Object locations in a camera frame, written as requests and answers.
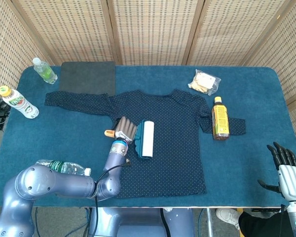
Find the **blue table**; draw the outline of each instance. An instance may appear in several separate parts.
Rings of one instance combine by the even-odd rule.
[[[45,95],[58,90],[60,67],[54,67],[59,79],[45,83],[32,67],[27,68],[18,90],[39,108],[36,119],[25,118],[12,109],[0,148],[0,205],[5,183],[38,159],[57,159],[92,168],[92,177],[101,173],[112,140],[103,135],[111,128],[105,116],[88,115],[44,105]],[[140,89],[150,94],[169,94],[189,89],[195,69],[222,79],[218,92],[203,95],[211,107],[221,96],[234,118],[246,120],[247,133],[232,136],[225,142],[214,141],[211,134],[199,130],[201,160],[208,193],[159,198],[111,198],[99,206],[125,207],[210,207],[210,206],[279,206],[279,194],[259,186],[257,179],[278,183],[267,144],[277,141],[296,153],[296,137],[276,73],[270,68],[196,67],[196,66],[117,66],[116,93]],[[38,206],[94,206],[89,199],[60,198],[55,195],[36,202]]]

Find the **black pants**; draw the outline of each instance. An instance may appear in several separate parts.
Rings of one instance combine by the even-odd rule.
[[[281,213],[263,219],[243,212],[239,217],[239,226],[245,237],[279,237]],[[283,213],[281,237],[294,237],[287,211]]]

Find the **snack package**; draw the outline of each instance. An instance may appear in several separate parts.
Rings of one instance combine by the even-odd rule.
[[[189,88],[204,94],[208,94],[210,96],[218,90],[219,82],[221,82],[220,78],[214,77],[196,69],[193,81],[187,85]]]

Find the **polka dot shirt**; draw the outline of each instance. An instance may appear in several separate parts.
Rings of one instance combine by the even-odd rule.
[[[206,193],[198,129],[212,133],[212,119],[201,96],[180,90],[162,96],[139,90],[115,96],[56,91],[46,95],[45,104],[107,115],[113,121],[126,116],[136,125],[144,119],[154,122],[153,158],[139,159],[134,143],[130,145],[127,156],[132,166],[122,169],[118,198]],[[245,128],[244,120],[229,119],[231,135],[244,134]]]

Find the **white sneaker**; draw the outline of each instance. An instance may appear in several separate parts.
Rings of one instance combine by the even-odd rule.
[[[238,222],[240,213],[236,210],[229,208],[218,208],[216,209],[216,216],[218,217],[218,219],[226,223],[233,224],[237,228],[237,230],[240,230]]]

